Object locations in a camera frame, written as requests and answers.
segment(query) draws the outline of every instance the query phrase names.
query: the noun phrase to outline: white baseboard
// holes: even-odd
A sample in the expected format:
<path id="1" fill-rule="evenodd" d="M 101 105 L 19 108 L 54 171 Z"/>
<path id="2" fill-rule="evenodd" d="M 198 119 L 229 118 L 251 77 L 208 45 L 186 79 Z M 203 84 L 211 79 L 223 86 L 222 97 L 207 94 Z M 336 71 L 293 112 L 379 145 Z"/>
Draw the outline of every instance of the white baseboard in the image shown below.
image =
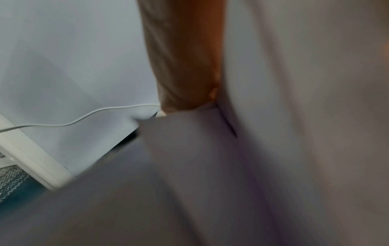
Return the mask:
<path id="1" fill-rule="evenodd" d="M 0 114 L 0 129 L 14 126 Z M 56 189 L 74 179 L 34 141 L 20 130 L 0 133 L 0 152 L 48 189 Z"/>

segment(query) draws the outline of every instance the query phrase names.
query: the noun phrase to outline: white cable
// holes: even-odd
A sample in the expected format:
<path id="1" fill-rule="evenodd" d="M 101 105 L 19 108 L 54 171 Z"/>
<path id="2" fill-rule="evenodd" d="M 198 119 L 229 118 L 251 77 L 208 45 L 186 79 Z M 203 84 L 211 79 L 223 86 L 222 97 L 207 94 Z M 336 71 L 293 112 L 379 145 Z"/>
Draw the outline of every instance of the white cable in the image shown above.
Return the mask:
<path id="1" fill-rule="evenodd" d="M 60 125 L 45 125 L 45 124 L 29 124 L 29 125 L 20 125 L 20 126 L 13 126 L 13 127 L 8 127 L 0 130 L 0 133 L 8 132 L 11 130 L 16 130 L 24 127 L 30 127 L 30 126 L 44 126 L 44 127 L 63 127 L 63 126 L 70 126 L 73 124 L 76 124 L 77 122 L 87 118 L 88 116 L 91 116 L 94 113 L 104 111 L 104 110 L 109 110 L 109 109 L 127 109 L 127 108 L 135 108 L 135 107 L 160 107 L 159 104 L 157 103 L 148 103 L 148 104 L 136 104 L 136 105 L 130 105 L 130 106 L 119 106 L 119 107 L 106 107 L 106 108 L 101 108 L 101 109 L 96 109 L 93 110 L 92 112 L 87 113 L 84 116 L 81 116 L 80 118 L 66 124 L 60 124 Z"/>

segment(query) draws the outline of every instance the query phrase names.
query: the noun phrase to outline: wire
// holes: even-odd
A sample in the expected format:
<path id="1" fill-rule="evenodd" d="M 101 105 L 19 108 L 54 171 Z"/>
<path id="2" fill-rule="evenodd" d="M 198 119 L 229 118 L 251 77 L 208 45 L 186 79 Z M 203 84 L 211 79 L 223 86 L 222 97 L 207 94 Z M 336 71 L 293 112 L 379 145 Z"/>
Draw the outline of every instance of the wire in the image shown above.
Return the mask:
<path id="1" fill-rule="evenodd" d="M 66 123 L 66 124 L 60 124 L 60 125 L 46 125 L 46 124 L 20 125 L 20 126 L 13 126 L 13 127 L 8 127 L 8 128 L 1 129 L 0 133 L 8 132 L 8 131 L 11 131 L 11 130 L 16 130 L 16 129 L 20 129 L 20 128 L 25 128 L 25 127 L 31 127 L 31 126 L 44 126 L 44 127 L 64 127 L 64 126 L 70 126 L 70 125 L 76 124 L 77 122 L 87 118 L 88 116 L 91 116 L 92 114 L 100 112 L 100 111 L 111 110 L 111 109 L 127 109 L 127 108 L 135 108 L 135 107 L 160 107 L 160 104 L 148 103 L 148 104 L 136 104 L 136 105 L 130 105 L 130 106 L 106 107 L 106 108 L 101 108 L 101 109 L 93 110 L 92 112 L 89 112 L 89 113 L 81 116 L 80 118 L 78 118 L 78 119 L 76 119 L 76 120 L 74 120 L 72 122 Z"/>

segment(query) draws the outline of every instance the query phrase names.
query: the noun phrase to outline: gray wall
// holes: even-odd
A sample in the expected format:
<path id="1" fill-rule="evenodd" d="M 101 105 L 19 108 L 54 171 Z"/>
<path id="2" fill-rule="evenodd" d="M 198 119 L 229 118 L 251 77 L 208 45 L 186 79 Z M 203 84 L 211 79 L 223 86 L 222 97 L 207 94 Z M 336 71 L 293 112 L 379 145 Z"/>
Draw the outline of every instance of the gray wall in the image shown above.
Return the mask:
<path id="1" fill-rule="evenodd" d="M 100 107 L 158 102 L 135 0 L 5 0 L 0 33 L 0 112 L 14 124 L 61 124 Z M 77 175 L 135 129 L 130 116 L 156 110 L 23 132 Z"/>

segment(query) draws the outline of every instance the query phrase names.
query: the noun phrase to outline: white wall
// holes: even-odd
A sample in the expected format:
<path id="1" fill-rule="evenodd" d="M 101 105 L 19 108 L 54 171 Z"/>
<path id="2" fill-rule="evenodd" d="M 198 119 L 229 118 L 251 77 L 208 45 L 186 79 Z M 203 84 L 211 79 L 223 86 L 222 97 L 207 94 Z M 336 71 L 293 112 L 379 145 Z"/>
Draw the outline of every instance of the white wall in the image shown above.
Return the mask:
<path id="1" fill-rule="evenodd" d="M 135 0 L 1 0 L 0 112 L 14 124 L 61 124 L 107 106 L 158 102 Z M 77 175 L 136 128 L 98 113 L 23 132 Z"/>

